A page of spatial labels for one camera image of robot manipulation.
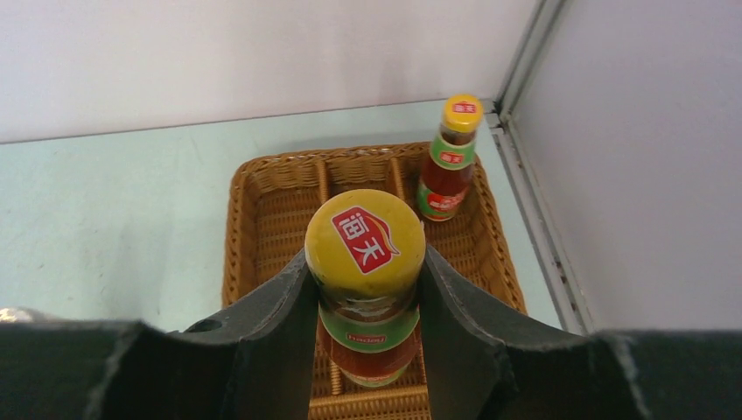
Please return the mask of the yellow-cap sauce bottle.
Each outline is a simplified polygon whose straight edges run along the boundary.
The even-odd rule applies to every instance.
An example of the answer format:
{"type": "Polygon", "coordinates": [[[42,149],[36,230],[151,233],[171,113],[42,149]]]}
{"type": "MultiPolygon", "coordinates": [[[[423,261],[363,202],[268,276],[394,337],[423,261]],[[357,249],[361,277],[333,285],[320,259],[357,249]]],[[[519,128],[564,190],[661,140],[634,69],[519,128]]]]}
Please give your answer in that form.
{"type": "Polygon", "coordinates": [[[416,192],[424,218],[447,221],[458,211],[472,182],[476,136],[483,115],[480,100],[471,94],[456,94],[444,103],[416,192]]]}
{"type": "Polygon", "coordinates": [[[412,362],[425,253],[424,224],[390,192],[342,192],[311,217],[304,257],[319,287],[317,336],[350,381],[383,387],[412,362]]]}

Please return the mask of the blue-label silver-lid jar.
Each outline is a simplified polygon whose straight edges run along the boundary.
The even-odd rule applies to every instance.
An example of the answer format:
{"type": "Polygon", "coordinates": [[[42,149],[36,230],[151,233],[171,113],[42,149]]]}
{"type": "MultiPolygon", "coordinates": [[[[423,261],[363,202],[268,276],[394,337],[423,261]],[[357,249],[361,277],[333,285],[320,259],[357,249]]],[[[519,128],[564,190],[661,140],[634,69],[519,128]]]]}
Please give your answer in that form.
{"type": "Polygon", "coordinates": [[[23,307],[4,307],[0,310],[2,323],[46,322],[53,317],[41,311],[23,307]]]}

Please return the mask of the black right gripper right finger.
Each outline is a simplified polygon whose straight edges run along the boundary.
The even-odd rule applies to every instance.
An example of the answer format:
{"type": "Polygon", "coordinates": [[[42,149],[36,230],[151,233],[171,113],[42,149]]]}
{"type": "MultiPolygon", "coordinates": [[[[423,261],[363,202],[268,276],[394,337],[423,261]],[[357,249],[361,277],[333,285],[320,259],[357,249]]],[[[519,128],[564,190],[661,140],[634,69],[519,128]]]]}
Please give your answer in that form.
{"type": "Polygon", "coordinates": [[[428,248],[418,281],[435,419],[738,419],[737,330],[580,336],[507,306],[428,248]]]}

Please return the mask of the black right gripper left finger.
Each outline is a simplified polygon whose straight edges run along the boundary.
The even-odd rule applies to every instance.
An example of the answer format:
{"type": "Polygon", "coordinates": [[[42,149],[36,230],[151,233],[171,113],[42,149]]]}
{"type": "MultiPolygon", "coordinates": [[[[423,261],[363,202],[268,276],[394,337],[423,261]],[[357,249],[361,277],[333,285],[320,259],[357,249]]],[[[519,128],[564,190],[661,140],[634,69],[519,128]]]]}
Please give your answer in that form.
{"type": "Polygon", "coordinates": [[[318,290],[305,258],[183,332],[141,321],[1,327],[4,419],[305,419],[318,290]]]}

